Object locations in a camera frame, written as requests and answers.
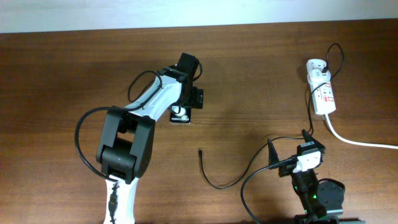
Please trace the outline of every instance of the brown table surface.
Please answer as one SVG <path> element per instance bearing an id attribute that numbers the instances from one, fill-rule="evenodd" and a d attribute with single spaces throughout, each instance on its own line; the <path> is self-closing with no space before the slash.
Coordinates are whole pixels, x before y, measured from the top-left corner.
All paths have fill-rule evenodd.
<path id="1" fill-rule="evenodd" d="M 205 90 L 190 125 L 156 124 L 152 160 L 137 187 L 138 223 L 251 221 L 242 174 L 267 138 L 308 129 L 305 64 L 339 42 L 346 54 L 333 80 L 336 131 L 364 142 L 398 144 L 398 20 L 306 22 L 169 29 L 91 30 L 0 35 L 0 217 L 2 223 L 102 223 L 105 181 L 82 163 L 73 143 L 80 116 L 97 106 L 124 106 L 129 83 L 148 69 L 177 62 L 182 52 L 203 64 L 195 85 Z M 340 62 L 337 49 L 330 66 Z M 134 93 L 149 81 L 137 84 Z M 318 177 L 346 185 L 343 218 L 398 222 L 398 151 L 346 144 L 313 114 L 326 146 Z M 90 116 L 81 146 L 95 162 L 104 112 Z M 302 141 L 279 140 L 281 159 Z M 267 164 L 260 153 L 251 167 Z M 276 170 L 252 179 L 246 201 L 261 220 L 302 214 L 291 178 Z"/>

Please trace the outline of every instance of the white wall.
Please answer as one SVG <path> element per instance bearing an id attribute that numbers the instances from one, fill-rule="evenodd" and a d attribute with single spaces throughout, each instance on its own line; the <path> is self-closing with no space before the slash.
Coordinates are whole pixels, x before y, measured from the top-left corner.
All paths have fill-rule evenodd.
<path id="1" fill-rule="evenodd" d="M 0 32 L 394 17 L 397 0 L 0 0 Z"/>

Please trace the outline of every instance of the white power strip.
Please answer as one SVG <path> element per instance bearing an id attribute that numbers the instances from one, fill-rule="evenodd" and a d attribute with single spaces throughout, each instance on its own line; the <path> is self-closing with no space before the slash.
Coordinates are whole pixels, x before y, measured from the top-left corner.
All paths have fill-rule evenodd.
<path id="1" fill-rule="evenodd" d="M 336 136 L 336 138 L 342 140 L 343 142 L 347 142 L 350 144 L 355 144 L 359 146 L 371 146 L 371 147 L 385 147 L 389 149 L 398 149 L 398 146 L 390 146 L 386 144 L 372 144 L 372 143 L 363 143 L 347 140 L 336 133 L 331 125 L 328 114 L 334 112 L 336 110 L 335 97 L 333 96 L 333 92 L 331 90 L 330 84 L 330 72 L 322 73 L 323 68 L 326 67 L 326 62 L 320 59 L 311 59 L 307 62 L 307 79 L 310 84 L 311 92 L 319 87 L 312 94 L 313 107 L 316 114 L 322 115 L 328 124 L 329 130 Z"/>
<path id="2" fill-rule="evenodd" d="M 336 110 L 335 98 L 331 90 L 330 72 L 322 73 L 326 67 L 326 62 L 320 59 L 311 59 L 307 62 L 307 79 L 310 84 L 311 92 L 318 86 L 312 95 L 313 107 L 316 114 L 329 114 Z"/>

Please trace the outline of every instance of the power outlet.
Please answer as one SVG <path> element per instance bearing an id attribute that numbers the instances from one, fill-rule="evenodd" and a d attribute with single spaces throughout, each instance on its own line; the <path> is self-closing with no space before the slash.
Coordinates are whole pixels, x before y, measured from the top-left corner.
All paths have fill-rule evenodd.
<path id="1" fill-rule="evenodd" d="M 319 115 L 329 114 L 336 110 L 335 97 L 330 83 L 330 72 L 322 73 L 325 66 L 326 62 L 320 59 L 311 59 L 307 62 L 307 79 L 311 92 L 325 83 L 312 95 L 315 113 Z"/>

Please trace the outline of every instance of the wooden surface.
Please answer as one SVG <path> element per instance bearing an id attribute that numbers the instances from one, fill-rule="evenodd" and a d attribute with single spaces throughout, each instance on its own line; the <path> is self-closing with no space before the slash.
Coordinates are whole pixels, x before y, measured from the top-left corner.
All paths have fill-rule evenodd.
<path id="1" fill-rule="evenodd" d="M 105 181 L 82 163 L 73 145 L 79 117 L 97 106 L 124 106 L 134 77 L 177 62 L 182 52 L 203 64 L 205 90 L 191 125 L 156 124 L 147 172 L 139 181 L 138 223 L 240 223 L 241 184 L 215 184 L 242 173 L 267 138 L 308 129 L 305 63 L 325 58 L 330 44 L 346 53 L 333 80 L 342 136 L 398 144 L 398 20 L 309 22 L 173 29 L 126 29 L 0 35 L 0 217 L 2 223 L 101 223 Z M 330 55 L 331 69 L 339 63 Z M 143 79 L 141 89 L 149 80 Z M 314 137 L 326 146 L 319 178 L 346 185 L 343 218 L 398 222 L 398 151 L 343 143 L 313 115 Z M 81 146 L 96 167 L 104 113 L 89 117 Z M 275 142 L 280 158 L 302 142 Z M 251 171 L 267 164 L 260 153 Z M 290 177 L 276 170 L 248 183 L 245 196 L 261 220 L 303 213 Z"/>

